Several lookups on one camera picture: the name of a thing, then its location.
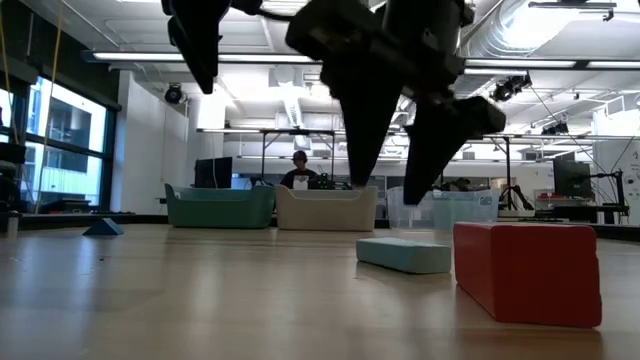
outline desk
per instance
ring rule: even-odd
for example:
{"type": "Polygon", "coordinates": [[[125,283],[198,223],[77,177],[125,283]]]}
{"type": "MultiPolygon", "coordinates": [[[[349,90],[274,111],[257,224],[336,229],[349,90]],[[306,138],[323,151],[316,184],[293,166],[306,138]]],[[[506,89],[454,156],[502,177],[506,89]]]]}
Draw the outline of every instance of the desk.
{"type": "Polygon", "coordinates": [[[569,219],[571,222],[598,223],[598,213],[604,213],[605,224],[615,224],[615,213],[621,212],[618,206],[554,206],[545,212],[538,211],[537,216],[569,219]]]}

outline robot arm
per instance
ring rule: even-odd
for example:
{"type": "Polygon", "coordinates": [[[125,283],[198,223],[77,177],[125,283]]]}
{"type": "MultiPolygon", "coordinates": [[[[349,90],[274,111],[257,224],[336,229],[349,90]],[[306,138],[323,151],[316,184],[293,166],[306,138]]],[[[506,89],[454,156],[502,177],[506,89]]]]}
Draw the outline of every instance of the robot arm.
{"type": "Polygon", "coordinates": [[[473,12],[463,0],[388,0],[372,13],[359,0],[311,0],[293,17],[260,10],[261,0],[163,0],[172,43],[203,92],[218,74],[218,22],[232,6],[290,21],[286,43],[323,62],[320,79],[340,101],[354,186],[366,185],[400,94],[417,104],[404,201],[418,204],[469,139],[504,129],[506,117],[482,97],[455,99],[464,72],[456,50],[473,12]]]}

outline teal plastic bin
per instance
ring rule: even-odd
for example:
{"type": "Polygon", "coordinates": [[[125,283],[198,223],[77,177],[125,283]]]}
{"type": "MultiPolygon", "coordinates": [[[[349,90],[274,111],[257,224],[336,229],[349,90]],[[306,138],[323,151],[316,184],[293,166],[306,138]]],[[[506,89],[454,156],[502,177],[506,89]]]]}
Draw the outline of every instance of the teal plastic bin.
{"type": "Polygon", "coordinates": [[[264,229],[271,223],[275,192],[270,186],[217,190],[165,184],[164,188],[169,224],[175,227],[264,229]]]}

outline table surface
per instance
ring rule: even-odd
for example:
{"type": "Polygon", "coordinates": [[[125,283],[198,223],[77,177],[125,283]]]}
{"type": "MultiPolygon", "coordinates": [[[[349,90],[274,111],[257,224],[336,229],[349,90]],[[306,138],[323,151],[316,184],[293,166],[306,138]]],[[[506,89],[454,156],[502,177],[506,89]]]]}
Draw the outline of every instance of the table surface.
{"type": "Polygon", "coordinates": [[[0,359],[639,359],[640,245],[599,241],[595,330],[500,324],[454,275],[356,261],[433,233],[127,225],[0,240],[0,359]]]}

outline light blue block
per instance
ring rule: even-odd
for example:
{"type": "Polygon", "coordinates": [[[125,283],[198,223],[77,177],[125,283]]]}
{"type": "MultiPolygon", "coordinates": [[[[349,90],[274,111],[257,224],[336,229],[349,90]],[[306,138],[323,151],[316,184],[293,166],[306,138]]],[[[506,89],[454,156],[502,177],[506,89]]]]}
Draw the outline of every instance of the light blue block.
{"type": "Polygon", "coordinates": [[[97,223],[93,224],[82,235],[84,236],[118,236],[123,235],[124,230],[109,218],[100,219],[97,223]]]}
{"type": "Polygon", "coordinates": [[[396,238],[361,239],[356,242],[359,261],[411,274],[451,271],[451,248],[396,238]]]}

